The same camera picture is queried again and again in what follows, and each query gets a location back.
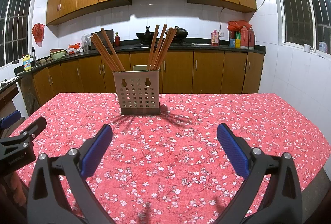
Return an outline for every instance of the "white tile wall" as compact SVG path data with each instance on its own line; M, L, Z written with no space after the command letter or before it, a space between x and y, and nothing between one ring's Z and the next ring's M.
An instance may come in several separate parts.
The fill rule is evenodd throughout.
M263 0L257 0L259 6ZM253 14L246 14L256 41L266 46L260 93L276 93L316 124L331 143L330 60L302 49L279 44L276 0L265 0ZM324 166L331 179L331 157Z

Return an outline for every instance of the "table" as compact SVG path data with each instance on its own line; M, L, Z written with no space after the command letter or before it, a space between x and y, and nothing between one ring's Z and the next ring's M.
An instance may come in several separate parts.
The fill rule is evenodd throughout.
M266 154L290 152L302 190L331 153L319 129L275 94L161 94L160 104L159 116L122 116L116 94L60 93L13 135L43 116L47 127L35 140L34 153L57 156L110 124L112 143L87 182L117 223L131 224L212 223L217 218L243 181L217 141L222 122ZM26 184L33 167L18 171ZM248 214L258 208L268 179Z

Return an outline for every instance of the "red container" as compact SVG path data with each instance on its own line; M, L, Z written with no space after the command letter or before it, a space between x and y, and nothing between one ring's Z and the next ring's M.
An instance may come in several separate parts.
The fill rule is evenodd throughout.
M254 49L255 46L255 32L252 28L248 29L248 48Z
M248 48L248 29L246 26L240 31L240 48Z

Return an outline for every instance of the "bottle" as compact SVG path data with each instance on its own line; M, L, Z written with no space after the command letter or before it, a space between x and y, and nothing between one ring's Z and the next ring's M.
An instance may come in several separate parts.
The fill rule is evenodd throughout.
M214 30L211 33L211 45L218 46L218 37L219 37L219 34L218 34L217 30Z
M119 37L119 33L115 33L115 46L120 46L121 45L121 41L120 41L120 37Z

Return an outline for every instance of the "plastic bag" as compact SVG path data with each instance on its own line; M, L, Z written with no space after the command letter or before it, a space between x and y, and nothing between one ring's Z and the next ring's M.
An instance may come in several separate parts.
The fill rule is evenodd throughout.
M84 51L87 51L89 46L91 45L91 36L89 33L82 35L82 47L84 48Z
M45 25L37 23L32 28L32 34L34 35L34 40L36 41L37 46L42 46L42 41L44 40L44 28Z

